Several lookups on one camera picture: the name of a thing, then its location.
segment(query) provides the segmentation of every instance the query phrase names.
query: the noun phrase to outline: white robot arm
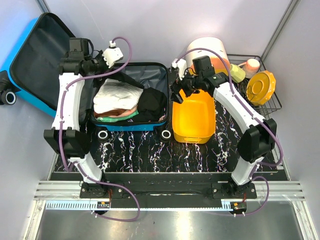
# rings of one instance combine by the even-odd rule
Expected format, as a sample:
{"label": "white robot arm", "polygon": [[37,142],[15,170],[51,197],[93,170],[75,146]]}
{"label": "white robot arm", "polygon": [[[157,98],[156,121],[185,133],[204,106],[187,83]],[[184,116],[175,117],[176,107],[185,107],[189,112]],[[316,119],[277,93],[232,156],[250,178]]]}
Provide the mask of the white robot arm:
{"label": "white robot arm", "polygon": [[170,86],[172,91],[171,100],[180,104],[183,102],[179,93],[181,89],[186,97],[193,94],[195,90],[204,90],[226,108],[243,133],[237,145],[239,159],[228,183],[228,188],[232,195],[237,191],[241,191],[250,183],[257,163],[261,162],[265,155],[275,146],[275,141],[261,126],[261,123],[264,123],[274,135],[276,134],[277,124],[272,118],[266,120],[258,114],[239,92],[232,91],[228,76],[223,72],[215,74],[208,56],[193,60],[195,75],[191,75],[189,72],[186,73],[186,65],[179,63],[180,61],[183,62],[184,60],[175,60],[174,64],[172,64],[173,67],[179,68],[179,66],[182,66],[183,69],[178,70],[178,77]]}
{"label": "white robot arm", "polygon": [[65,54],[59,64],[60,91],[56,115],[52,128],[44,131],[44,138],[57,154],[61,152],[60,146],[63,146],[64,154],[61,157],[64,166],[68,165],[65,159],[67,158],[77,168],[81,168],[82,171],[79,172],[82,174],[84,182],[88,184],[94,182],[86,175],[95,181],[100,181],[103,173],[90,154],[90,137],[80,132],[79,106],[85,80],[75,80],[83,76],[103,74],[122,58],[123,54],[115,46],[115,43],[111,42],[110,48],[104,52],[100,51],[93,58],[89,54],[88,39],[71,38],[70,51]]}

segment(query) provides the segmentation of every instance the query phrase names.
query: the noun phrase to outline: orange bucket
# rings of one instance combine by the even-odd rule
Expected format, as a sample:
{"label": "orange bucket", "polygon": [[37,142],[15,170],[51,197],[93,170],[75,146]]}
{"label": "orange bucket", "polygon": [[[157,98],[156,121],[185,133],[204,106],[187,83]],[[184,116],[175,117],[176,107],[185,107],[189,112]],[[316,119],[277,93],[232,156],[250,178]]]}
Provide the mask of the orange bucket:
{"label": "orange bucket", "polygon": [[180,143],[205,144],[216,131],[214,99],[203,90],[186,97],[180,91],[183,103],[173,102],[172,129]]}

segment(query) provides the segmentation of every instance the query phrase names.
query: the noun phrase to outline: open suitcase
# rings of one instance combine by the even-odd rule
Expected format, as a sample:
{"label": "open suitcase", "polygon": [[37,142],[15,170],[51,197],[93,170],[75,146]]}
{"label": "open suitcase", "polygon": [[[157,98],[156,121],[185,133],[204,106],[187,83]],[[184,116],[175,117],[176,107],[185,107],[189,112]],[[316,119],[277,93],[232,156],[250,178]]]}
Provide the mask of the open suitcase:
{"label": "open suitcase", "polygon": [[[2,97],[3,101],[0,103],[12,105],[17,95],[55,117],[60,90],[58,64],[69,50],[70,38],[74,37],[68,27],[53,13],[44,13],[29,22],[0,69],[0,92],[12,93]],[[162,91],[168,99],[168,73],[162,64],[131,63],[123,71],[142,83],[145,88],[152,87]],[[97,91],[98,89],[93,88],[92,80],[85,82],[79,108],[80,123],[87,120],[88,113],[92,113],[92,100]],[[89,118],[99,127],[98,132],[102,131],[101,134],[107,133],[106,130],[153,131],[154,128],[164,130],[169,116],[168,107],[165,117],[158,122],[121,121],[106,124],[96,121],[92,114]]]}
{"label": "open suitcase", "polygon": [[123,120],[120,122],[101,122],[97,121],[91,113],[91,122],[97,126],[98,140],[103,142],[108,138],[108,132],[115,131],[153,131],[158,129],[160,139],[166,142],[171,133],[166,130],[166,123],[169,117],[169,83],[167,68],[156,62],[135,62],[129,63],[122,72],[141,83],[144,88],[154,88],[163,92],[167,98],[165,114],[160,121],[156,122],[132,122]]}

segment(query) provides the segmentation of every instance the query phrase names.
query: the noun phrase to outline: metal wire rack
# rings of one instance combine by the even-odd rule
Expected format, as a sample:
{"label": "metal wire rack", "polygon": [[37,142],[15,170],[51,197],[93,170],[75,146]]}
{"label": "metal wire rack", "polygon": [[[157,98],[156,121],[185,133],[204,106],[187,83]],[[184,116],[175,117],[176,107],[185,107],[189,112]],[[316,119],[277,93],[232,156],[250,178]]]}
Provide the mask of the metal wire rack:
{"label": "metal wire rack", "polygon": [[[228,54],[228,59],[231,64],[241,64],[248,59],[256,59],[260,62],[260,68],[259,72],[267,70],[264,62],[262,61],[260,56],[257,55],[240,55],[240,54]],[[253,105],[247,98],[246,90],[247,90],[247,85],[248,85],[249,79],[245,78],[242,82],[240,83],[234,83],[235,87],[239,91],[239,93],[242,95],[242,97],[250,104],[250,106],[256,110],[259,114],[267,118],[269,114],[280,110],[282,108],[282,104],[276,94],[276,92],[273,93],[271,99],[267,101],[265,104],[260,105],[260,106],[255,106]]]}

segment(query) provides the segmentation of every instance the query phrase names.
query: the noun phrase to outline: marble-patterned table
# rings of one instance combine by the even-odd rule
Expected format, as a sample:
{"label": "marble-patterned table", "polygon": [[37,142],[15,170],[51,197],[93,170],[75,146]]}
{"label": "marble-patterned table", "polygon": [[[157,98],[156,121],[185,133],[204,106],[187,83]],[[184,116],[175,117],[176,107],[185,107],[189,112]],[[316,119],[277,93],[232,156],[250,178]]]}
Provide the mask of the marble-patterned table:
{"label": "marble-patterned table", "polygon": [[[104,172],[232,172],[242,133],[220,103],[215,103],[215,110],[216,131],[206,144],[179,143],[173,136],[170,142],[162,143],[157,131],[112,132],[108,142],[102,144],[92,133],[90,152]],[[264,161],[274,163],[273,154],[267,154]],[[54,171],[64,172],[60,158]],[[263,166],[260,171],[276,169]]]}

